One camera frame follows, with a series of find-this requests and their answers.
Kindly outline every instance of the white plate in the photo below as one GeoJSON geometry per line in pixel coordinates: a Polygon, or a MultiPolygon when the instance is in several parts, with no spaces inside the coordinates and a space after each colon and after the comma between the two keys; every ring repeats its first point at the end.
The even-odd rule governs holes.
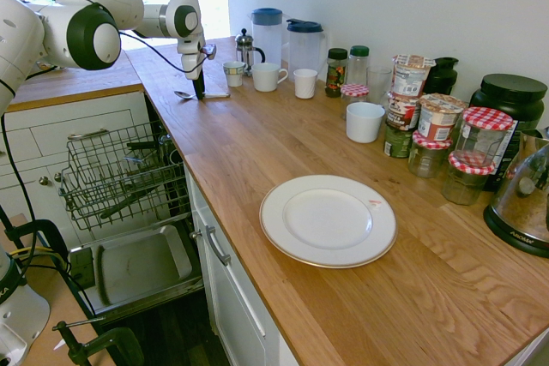
{"type": "Polygon", "coordinates": [[[272,189],[259,212],[268,239],[283,253],[319,267],[356,267],[396,240],[389,203],[351,179],[303,176],[272,189]]]}

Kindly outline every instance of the wire rack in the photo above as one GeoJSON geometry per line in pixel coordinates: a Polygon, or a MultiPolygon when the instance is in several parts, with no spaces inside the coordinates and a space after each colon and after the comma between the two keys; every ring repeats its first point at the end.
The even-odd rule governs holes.
{"type": "Polygon", "coordinates": [[[69,141],[59,194],[81,230],[190,210],[181,158],[160,122],[69,141]]]}

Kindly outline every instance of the kitchen counter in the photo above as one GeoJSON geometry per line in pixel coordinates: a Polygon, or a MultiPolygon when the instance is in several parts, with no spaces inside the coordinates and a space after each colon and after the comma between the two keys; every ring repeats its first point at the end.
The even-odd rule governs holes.
{"type": "MultiPolygon", "coordinates": [[[[221,65],[233,39],[217,39],[206,88],[227,89],[221,65]]],[[[159,50],[179,65],[173,46],[159,50]]],[[[346,137],[339,100],[317,83],[313,99],[283,81],[256,92],[252,79],[229,99],[183,101],[192,82],[151,51],[127,52],[156,111],[219,220],[278,328],[304,366],[505,364],[549,326],[549,260],[495,237],[471,207],[441,195],[405,159],[346,137]],[[362,182],[392,206],[398,237],[383,257],[352,269],[295,261],[264,236],[259,209],[276,185],[331,174],[362,182]]]]}

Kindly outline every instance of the metal spoon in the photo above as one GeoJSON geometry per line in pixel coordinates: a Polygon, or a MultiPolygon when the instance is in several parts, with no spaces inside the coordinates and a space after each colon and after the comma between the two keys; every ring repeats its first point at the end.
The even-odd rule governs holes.
{"type": "MultiPolygon", "coordinates": [[[[196,96],[194,94],[188,94],[187,92],[181,92],[179,90],[174,90],[173,91],[175,93],[176,96],[178,96],[179,98],[183,99],[183,100],[187,100],[187,99],[194,99],[196,96]]],[[[212,99],[212,98],[228,98],[229,96],[231,96],[230,93],[207,93],[207,92],[204,92],[204,98],[209,98],[209,99],[212,99]]]]}

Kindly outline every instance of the white wall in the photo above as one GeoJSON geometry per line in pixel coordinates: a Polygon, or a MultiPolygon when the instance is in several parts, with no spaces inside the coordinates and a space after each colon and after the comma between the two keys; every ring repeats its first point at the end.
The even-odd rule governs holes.
{"type": "Polygon", "coordinates": [[[456,57],[452,94],[466,101],[490,73],[549,85],[549,0],[229,0],[232,35],[263,7],[322,23],[334,47],[368,45],[371,64],[391,65],[398,53],[456,57]]]}

